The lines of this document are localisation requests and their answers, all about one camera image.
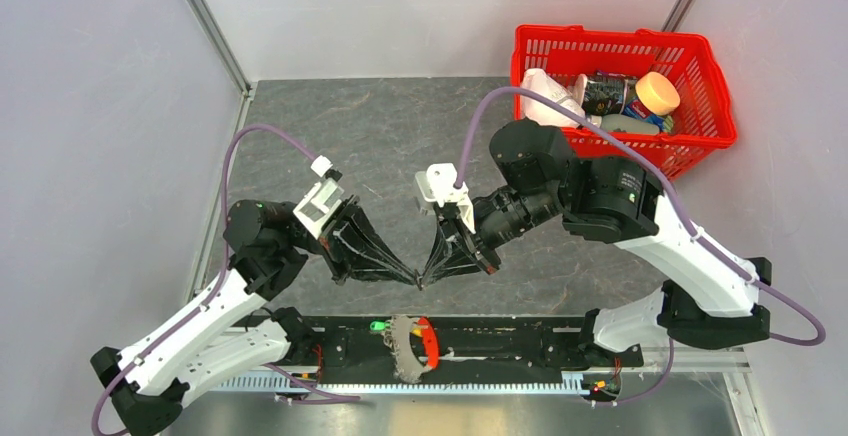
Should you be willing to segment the keyring bunch with tags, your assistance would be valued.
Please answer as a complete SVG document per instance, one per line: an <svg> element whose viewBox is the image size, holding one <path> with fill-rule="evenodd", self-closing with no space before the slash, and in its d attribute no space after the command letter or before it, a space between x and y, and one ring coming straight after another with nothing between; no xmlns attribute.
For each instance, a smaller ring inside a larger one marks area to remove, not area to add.
<svg viewBox="0 0 848 436"><path fill-rule="evenodd" d="M374 320L369 330L382 337L395 364L395 376L405 384L418 384L440 363L440 346L433 325L424 316L395 315Z"/></svg>

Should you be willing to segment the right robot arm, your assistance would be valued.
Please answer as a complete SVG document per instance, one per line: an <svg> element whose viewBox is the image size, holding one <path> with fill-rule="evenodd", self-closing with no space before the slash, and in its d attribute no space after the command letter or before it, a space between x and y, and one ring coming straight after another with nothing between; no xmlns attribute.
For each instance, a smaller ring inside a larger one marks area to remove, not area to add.
<svg viewBox="0 0 848 436"><path fill-rule="evenodd" d="M455 187L458 172L450 163L416 174L419 206L437 218L419 286L495 273L501 246L557 218L567 233L634 254L665 277L638 301L586 314L577 351L588 364L666 337L706 350L769 338L758 284L770 282L770 262L734 256L708 237L690 235L668 192L637 162L581 158L560 129L529 119L500 128L489 151L504 185L483 197Z"/></svg>

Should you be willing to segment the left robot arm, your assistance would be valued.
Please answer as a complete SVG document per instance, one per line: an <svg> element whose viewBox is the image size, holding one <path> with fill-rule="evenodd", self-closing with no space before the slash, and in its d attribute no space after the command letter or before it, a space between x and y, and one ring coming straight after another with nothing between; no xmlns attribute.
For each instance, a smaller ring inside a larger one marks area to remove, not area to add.
<svg viewBox="0 0 848 436"><path fill-rule="evenodd" d="M415 285L419 279L376 233L355 196L331 203L240 200L226 215L224 240L224 267L205 289L136 343L103 347L91 357L103 386L91 417L93 434L103 432L106 404L123 423L121 434L157 435L234 376L281 360L307 361L317 336L292 307L273 311L238 337L216 340L288 289L311 255L341 282Z"/></svg>

